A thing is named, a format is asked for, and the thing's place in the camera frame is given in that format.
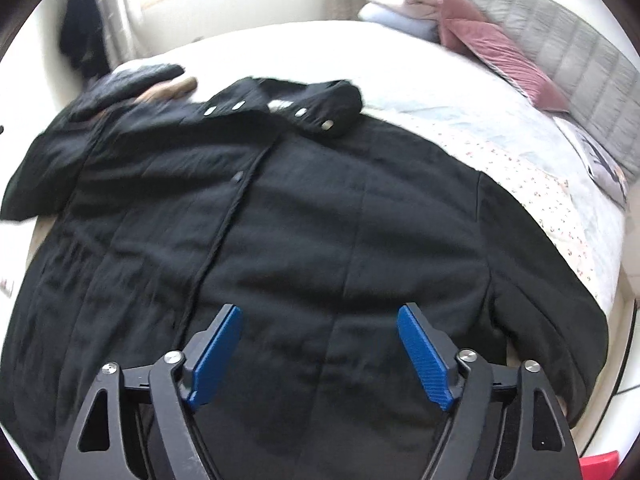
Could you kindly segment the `grey padded headboard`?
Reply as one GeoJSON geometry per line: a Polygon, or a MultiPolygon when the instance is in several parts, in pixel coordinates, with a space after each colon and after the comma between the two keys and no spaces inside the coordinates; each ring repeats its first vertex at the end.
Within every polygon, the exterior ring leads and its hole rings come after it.
{"type": "Polygon", "coordinates": [[[553,0],[470,0],[564,92],[568,109],[639,179],[639,71],[582,18],[553,0]]]}

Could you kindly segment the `grey printed pillow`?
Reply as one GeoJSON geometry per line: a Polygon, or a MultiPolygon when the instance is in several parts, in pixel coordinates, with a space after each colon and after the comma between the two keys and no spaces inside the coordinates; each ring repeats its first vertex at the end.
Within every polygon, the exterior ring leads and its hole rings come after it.
{"type": "Polygon", "coordinates": [[[551,119],[572,144],[589,177],[620,208],[627,206],[628,182],[622,168],[608,151],[573,119],[552,115],[551,119]]]}

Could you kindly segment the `black quilted jacket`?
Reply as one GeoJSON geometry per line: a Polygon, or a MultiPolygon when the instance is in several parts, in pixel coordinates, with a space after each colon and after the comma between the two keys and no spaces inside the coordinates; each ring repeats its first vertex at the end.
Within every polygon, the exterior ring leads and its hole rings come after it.
{"type": "Polygon", "coordinates": [[[64,110],[72,122],[85,122],[99,112],[122,101],[140,96],[154,84],[173,80],[184,74],[177,64],[157,64],[121,70],[105,75],[70,103],[64,110]]]}

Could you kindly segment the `sheer white curtain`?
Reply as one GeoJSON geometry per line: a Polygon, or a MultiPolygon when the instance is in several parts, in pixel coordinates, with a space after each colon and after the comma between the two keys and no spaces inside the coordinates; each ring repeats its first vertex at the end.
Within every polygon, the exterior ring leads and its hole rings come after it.
{"type": "Polygon", "coordinates": [[[108,65],[145,58],[140,36],[142,14],[136,0],[96,0],[102,20],[102,37],[108,65]]]}

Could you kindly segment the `black hanging garment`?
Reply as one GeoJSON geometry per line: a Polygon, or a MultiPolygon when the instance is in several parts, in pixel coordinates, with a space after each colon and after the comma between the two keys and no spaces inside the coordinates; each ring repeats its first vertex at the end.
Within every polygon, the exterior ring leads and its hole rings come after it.
{"type": "Polygon", "coordinates": [[[111,71],[96,0],[67,0],[58,47],[86,84],[111,71]]]}

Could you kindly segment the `light blue pillow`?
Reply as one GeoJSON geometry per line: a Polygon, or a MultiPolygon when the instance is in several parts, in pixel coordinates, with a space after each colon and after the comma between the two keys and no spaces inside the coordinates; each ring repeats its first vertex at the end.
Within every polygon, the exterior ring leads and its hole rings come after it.
{"type": "Polygon", "coordinates": [[[403,34],[439,44],[438,23],[409,18],[376,3],[367,3],[358,13],[360,21],[379,24],[403,34]]]}

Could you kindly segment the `pink velvet pillow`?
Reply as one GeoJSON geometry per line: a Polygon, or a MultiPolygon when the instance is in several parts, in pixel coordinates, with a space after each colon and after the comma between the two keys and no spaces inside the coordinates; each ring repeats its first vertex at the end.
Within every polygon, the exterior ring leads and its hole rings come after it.
{"type": "Polygon", "coordinates": [[[503,29],[469,0],[408,0],[434,6],[440,44],[457,53],[472,53],[518,90],[537,110],[567,112],[568,99],[558,86],[511,40],[503,29]]]}

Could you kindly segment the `red plastic chair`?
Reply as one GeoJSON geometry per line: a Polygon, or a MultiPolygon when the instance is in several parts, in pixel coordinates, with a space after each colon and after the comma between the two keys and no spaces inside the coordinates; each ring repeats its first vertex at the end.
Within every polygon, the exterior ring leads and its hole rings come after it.
{"type": "Polygon", "coordinates": [[[620,453],[617,451],[579,459],[582,480],[612,480],[618,466],[620,466],[620,453]]]}

